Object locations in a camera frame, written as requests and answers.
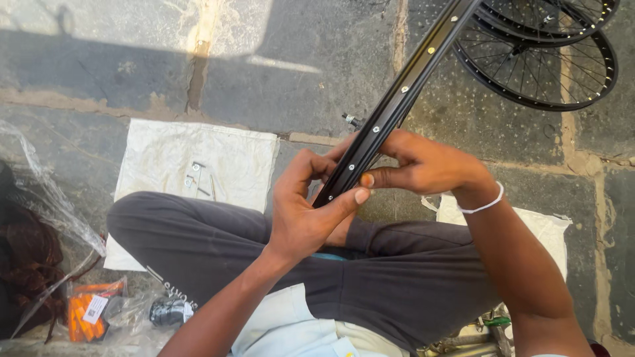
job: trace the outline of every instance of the label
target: label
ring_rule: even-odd
[[[192,306],[189,302],[186,302],[183,306],[183,323],[186,323],[189,320],[194,312],[192,311]]]
[[[94,325],[97,323],[97,319],[99,319],[106,304],[108,304],[108,299],[99,295],[93,295],[93,300],[90,300],[86,313],[81,319]]]

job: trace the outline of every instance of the person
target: person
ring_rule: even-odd
[[[593,356],[556,263],[474,156],[394,130],[380,152],[398,168],[372,169],[313,209],[307,186],[351,140],[324,156],[300,151],[274,186],[271,219],[153,192],[114,204],[112,236],[196,310],[160,356],[408,356],[501,299],[517,356]],[[355,217],[369,189],[387,187],[451,191],[461,209],[485,208],[465,214],[467,227]],[[325,245],[367,257],[312,256]]]

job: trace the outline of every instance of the black bicycle wheel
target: black bicycle wheel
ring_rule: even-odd
[[[595,33],[618,5],[619,0],[483,0],[475,19],[499,38],[555,47]]]
[[[472,22],[453,49],[489,89],[545,111],[591,105],[605,97],[617,80],[617,56],[601,31],[560,48],[532,48],[498,39]]]

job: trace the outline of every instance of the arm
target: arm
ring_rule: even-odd
[[[334,228],[370,196],[369,190],[358,187],[313,209],[305,200],[311,179],[329,175],[334,168],[334,161],[307,149],[293,158],[274,187],[269,244],[178,330],[160,357],[227,356],[244,324],[276,282],[316,252]]]
[[[347,145],[331,155],[343,154]],[[499,187],[486,167],[453,147],[394,130],[380,152],[396,158],[399,168],[368,171],[360,180],[365,187],[398,187],[417,194],[452,191],[465,209],[498,197]],[[485,269],[509,308],[518,355],[593,356],[556,263],[507,200],[465,219]]]

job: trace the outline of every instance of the leg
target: leg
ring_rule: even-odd
[[[195,308],[243,272],[271,232],[271,221],[255,210],[156,192],[117,201],[107,226],[141,265]],[[305,282],[307,300],[333,300],[328,292],[339,287],[341,270],[333,261],[308,258],[272,291]]]
[[[346,246],[373,258],[344,262],[337,310],[316,311],[315,317],[355,323],[412,349],[446,337],[501,302],[467,227],[355,219]]]

